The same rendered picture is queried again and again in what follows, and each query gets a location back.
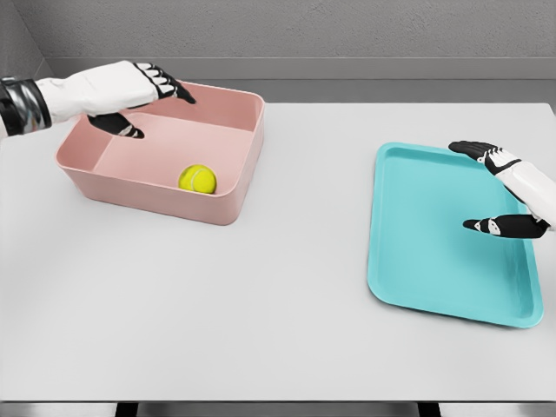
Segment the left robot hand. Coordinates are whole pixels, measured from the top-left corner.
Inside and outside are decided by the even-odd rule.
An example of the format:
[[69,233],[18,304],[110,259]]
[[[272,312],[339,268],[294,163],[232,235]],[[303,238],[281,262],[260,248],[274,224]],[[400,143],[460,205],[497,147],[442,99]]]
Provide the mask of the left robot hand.
[[89,123],[116,136],[144,138],[144,133],[122,114],[124,109],[137,109],[169,97],[196,103],[180,82],[153,63],[111,63],[78,72],[66,82]]

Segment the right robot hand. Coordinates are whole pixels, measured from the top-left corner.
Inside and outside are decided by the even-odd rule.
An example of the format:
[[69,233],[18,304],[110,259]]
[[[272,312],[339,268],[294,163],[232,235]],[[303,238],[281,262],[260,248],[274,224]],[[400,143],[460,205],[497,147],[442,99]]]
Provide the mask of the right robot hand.
[[451,142],[448,148],[485,166],[507,191],[525,204],[527,215],[469,219],[463,227],[502,238],[538,239],[556,229],[556,182],[507,149],[487,142]]

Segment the yellow tennis ball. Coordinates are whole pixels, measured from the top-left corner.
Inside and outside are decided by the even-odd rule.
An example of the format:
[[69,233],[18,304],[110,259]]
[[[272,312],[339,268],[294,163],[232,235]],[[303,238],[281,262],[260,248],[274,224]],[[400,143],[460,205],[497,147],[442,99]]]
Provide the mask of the yellow tennis ball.
[[214,194],[217,186],[216,175],[205,165],[188,166],[178,178],[178,188],[202,194]]

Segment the pink plastic basket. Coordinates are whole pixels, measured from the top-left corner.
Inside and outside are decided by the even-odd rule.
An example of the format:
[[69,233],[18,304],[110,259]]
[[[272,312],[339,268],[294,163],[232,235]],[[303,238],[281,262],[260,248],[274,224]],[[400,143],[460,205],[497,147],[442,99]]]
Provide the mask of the pink plastic basket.
[[[123,115],[143,139],[113,136],[81,116],[56,162],[86,197],[215,225],[239,216],[264,138],[264,100],[255,93],[185,83],[196,99],[166,98]],[[178,188],[188,166],[216,175],[214,194]]]

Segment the blue plastic tray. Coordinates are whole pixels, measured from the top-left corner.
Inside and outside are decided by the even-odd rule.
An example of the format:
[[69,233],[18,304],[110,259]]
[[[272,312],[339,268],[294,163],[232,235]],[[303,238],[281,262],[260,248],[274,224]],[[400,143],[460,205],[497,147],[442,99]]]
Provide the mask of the blue plastic tray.
[[532,242],[464,227],[525,212],[468,156],[387,143],[375,161],[367,284],[395,306],[532,328],[544,314]]

